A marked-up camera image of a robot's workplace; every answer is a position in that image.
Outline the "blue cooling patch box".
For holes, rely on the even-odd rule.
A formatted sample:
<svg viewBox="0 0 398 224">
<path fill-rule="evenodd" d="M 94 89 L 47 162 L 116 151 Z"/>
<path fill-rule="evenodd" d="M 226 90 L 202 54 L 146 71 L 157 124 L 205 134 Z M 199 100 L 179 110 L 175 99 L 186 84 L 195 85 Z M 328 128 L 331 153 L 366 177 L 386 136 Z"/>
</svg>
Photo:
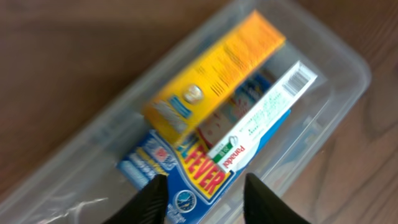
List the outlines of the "blue cooling patch box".
<svg viewBox="0 0 398 224">
<path fill-rule="evenodd" d="M 166 175 L 169 220 L 172 223 L 198 223 L 289 116 L 290 113 L 286 112 L 248 151 L 246 157 L 227 173 L 206 156 L 271 85 L 272 80 L 256 72 L 177 147 L 170 146 L 156 130 L 151 129 L 119 162 L 118 169 L 138 190 L 144 188 L 155 175 Z"/>
</svg>

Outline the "white Panadol box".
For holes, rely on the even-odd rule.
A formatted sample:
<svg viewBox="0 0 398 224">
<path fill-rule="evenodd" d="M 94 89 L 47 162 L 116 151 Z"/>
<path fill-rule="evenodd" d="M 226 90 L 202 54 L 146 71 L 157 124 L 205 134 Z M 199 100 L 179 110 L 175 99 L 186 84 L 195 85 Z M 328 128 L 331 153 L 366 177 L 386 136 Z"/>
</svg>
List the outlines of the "white Panadol box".
<svg viewBox="0 0 398 224">
<path fill-rule="evenodd" d="M 266 132 L 311 87 L 318 75 L 301 61 L 293 64 L 208 152 L 222 170 L 234 169 Z"/>
</svg>

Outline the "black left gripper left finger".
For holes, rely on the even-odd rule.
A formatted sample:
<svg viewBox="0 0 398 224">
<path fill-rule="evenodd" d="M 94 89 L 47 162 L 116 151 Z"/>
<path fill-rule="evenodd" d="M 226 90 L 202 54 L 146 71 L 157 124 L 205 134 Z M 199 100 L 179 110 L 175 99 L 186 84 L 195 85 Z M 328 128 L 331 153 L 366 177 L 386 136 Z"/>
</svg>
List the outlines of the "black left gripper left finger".
<svg viewBox="0 0 398 224">
<path fill-rule="evenodd" d="M 103 224 L 163 224 L 168 201 L 167 176 L 157 174 Z"/>
</svg>

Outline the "yellow cough syrup box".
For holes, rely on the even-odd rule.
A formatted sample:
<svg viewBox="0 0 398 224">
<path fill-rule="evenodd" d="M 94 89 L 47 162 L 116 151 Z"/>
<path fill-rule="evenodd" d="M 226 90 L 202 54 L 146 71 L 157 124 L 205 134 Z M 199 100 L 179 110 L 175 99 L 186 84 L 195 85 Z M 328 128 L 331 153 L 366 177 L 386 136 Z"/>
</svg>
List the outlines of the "yellow cough syrup box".
<svg viewBox="0 0 398 224">
<path fill-rule="evenodd" d="M 284 42 L 253 11 L 162 87 L 145 105 L 145 119 L 169 144 L 179 144 Z"/>
</svg>

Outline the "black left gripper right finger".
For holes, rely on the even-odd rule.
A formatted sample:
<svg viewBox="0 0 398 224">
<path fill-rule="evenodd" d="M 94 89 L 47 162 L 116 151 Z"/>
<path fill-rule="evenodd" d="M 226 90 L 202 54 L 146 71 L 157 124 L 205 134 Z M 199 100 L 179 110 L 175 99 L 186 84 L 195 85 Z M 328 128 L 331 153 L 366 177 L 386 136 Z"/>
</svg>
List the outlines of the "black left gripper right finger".
<svg viewBox="0 0 398 224">
<path fill-rule="evenodd" d="M 253 173 L 245 176 L 243 210 L 245 224 L 310 224 Z"/>
</svg>

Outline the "clear plastic container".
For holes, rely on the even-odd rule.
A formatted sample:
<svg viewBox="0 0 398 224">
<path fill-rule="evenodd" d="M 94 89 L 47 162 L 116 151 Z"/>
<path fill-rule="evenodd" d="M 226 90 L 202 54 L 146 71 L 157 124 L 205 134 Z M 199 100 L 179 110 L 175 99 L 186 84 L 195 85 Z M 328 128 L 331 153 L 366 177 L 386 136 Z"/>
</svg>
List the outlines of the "clear plastic container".
<svg viewBox="0 0 398 224">
<path fill-rule="evenodd" d="M 297 62 L 317 75 L 246 170 L 283 195 L 368 88 L 363 59 L 292 1 L 235 1 L 152 67 L 1 204 L 1 222 L 101 223 L 136 193 L 117 168 L 148 131 L 143 102 L 172 75 L 258 10 L 287 44 L 263 70 L 278 78 Z"/>
</svg>

